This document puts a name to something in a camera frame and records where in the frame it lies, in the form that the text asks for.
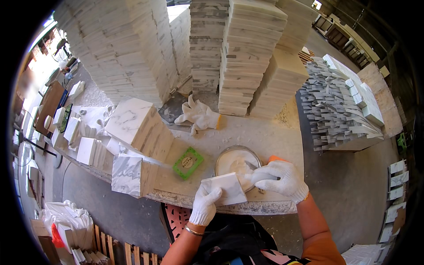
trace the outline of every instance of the work glove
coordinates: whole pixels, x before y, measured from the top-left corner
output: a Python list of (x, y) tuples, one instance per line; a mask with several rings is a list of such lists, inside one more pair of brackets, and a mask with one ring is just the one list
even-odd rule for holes
[(263, 174), (270, 175), (269, 179), (263, 179), (255, 183), (255, 186), (262, 190), (278, 192), (284, 195), (294, 203), (306, 199), (309, 193), (309, 187), (302, 180), (302, 177), (296, 167), (287, 161), (272, 161), (268, 165), (259, 167), (253, 172), (253, 179), (255, 175), (263, 176)]
[(174, 123), (182, 123), (186, 120), (193, 123), (191, 127), (191, 136), (196, 134), (196, 131), (206, 128), (217, 129), (221, 114), (213, 112), (209, 106), (193, 100), (193, 94), (188, 97), (188, 102), (184, 102), (183, 114), (175, 119)]
[(200, 184), (194, 197), (193, 212), (189, 222), (197, 226), (208, 226), (216, 213), (215, 202), (221, 198), (221, 195), (221, 188), (216, 188), (208, 194), (203, 185)]

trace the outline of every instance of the white paste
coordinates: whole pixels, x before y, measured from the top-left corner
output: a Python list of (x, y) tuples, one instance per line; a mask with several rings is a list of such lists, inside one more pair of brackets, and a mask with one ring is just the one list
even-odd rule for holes
[(253, 170), (244, 162), (245, 160), (259, 167), (256, 157), (246, 150), (232, 150), (223, 154), (218, 160), (217, 175), (235, 172), (244, 191), (252, 188), (254, 183), (251, 183), (245, 176), (250, 177)]

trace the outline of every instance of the marble work table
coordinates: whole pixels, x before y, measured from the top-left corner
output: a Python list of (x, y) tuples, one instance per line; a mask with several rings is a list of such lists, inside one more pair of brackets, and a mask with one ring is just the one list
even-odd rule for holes
[[(81, 118), (91, 127), (100, 130), (96, 123), (98, 118), (103, 117), (106, 107), (80, 107), (87, 110)], [(158, 171), (154, 185), (154, 192), (147, 194), (146, 198), (172, 205), (192, 208), (194, 195), (202, 179), (213, 176), (216, 159), (220, 152), (232, 145), (245, 145), (254, 150), (266, 163), (271, 155), (279, 156), (295, 164), (303, 176), (303, 148), (299, 126), (296, 100), (293, 97), (282, 112), (274, 120), (262, 120), (257, 118), (242, 118), (223, 115), (220, 129), (206, 129), (199, 131), (194, 137), (189, 132), (171, 130), (175, 140), (171, 146), (165, 164)], [(98, 137), (106, 145), (110, 137)], [(193, 147), (204, 157), (204, 161), (194, 173), (184, 181), (173, 170), (172, 165), (187, 150)], [(113, 155), (107, 152), (103, 170), (98, 170), (76, 161), (77, 152), (67, 148), (67, 141), (59, 143), (55, 148), (61, 155), (72, 163), (88, 171), (92, 175), (111, 183)], [(295, 204), (284, 196), (267, 192), (260, 193), (257, 188), (246, 193), (248, 199), (245, 203), (217, 207), (221, 213), (241, 215), (279, 215), (296, 213)]]

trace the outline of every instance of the red plastic bag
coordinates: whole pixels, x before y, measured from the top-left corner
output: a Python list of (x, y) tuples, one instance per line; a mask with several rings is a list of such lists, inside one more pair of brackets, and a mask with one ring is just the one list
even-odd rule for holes
[(63, 243), (62, 239), (60, 238), (59, 231), (57, 231), (56, 225), (52, 224), (52, 242), (55, 247), (57, 248), (64, 248), (65, 244)]

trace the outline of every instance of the bowl of adhesive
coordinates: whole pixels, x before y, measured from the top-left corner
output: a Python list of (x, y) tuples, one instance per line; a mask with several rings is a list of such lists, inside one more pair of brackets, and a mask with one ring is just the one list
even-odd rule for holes
[(262, 166), (259, 156), (252, 149), (243, 145), (230, 146), (219, 154), (214, 174), (215, 176), (220, 176), (235, 172), (243, 191), (251, 191), (255, 188), (255, 183), (250, 181), (253, 170), (250, 169), (245, 161), (256, 167)]

